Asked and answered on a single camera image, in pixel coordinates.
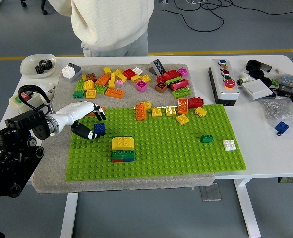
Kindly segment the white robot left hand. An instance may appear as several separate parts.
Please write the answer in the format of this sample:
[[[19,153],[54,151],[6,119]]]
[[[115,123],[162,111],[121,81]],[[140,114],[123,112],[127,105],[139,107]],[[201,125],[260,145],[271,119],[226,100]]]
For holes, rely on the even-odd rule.
[[[48,114],[46,120],[51,135],[62,132],[65,126],[71,126],[71,131],[84,139],[96,139],[100,135],[96,134],[78,120],[93,112],[99,121],[106,120],[105,113],[99,105],[92,102],[76,102],[58,110],[54,114]]]

